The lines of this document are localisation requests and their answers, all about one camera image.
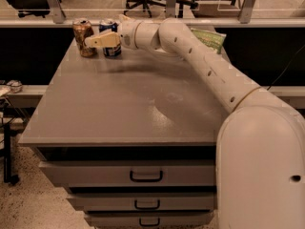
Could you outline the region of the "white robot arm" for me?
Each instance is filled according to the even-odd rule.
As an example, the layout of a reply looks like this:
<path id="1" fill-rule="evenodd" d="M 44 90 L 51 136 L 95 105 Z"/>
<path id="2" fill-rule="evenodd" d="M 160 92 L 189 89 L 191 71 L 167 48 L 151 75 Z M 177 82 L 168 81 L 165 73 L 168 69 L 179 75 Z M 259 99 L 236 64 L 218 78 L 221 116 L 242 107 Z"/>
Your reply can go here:
<path id="1" fill-rule="evenodd" d="M 121 16 L 86 38 L 184 58 L 228 112 L 216 141 L 219 229 L 305 229 L 305 119 L 203 44 L 181 20 Z"/>

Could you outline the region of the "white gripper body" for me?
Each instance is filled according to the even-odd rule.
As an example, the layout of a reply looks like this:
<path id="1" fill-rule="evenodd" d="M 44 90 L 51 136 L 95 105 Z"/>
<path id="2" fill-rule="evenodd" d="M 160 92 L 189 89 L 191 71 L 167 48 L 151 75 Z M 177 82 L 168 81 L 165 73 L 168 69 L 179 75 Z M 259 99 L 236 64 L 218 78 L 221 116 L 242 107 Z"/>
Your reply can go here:
<path id="1" fill-rule="evenodd" d="M 136 50 L 135 34 L 140 22 L 138 20 L 124 20 L 118 26 L 121 45 Z"/>

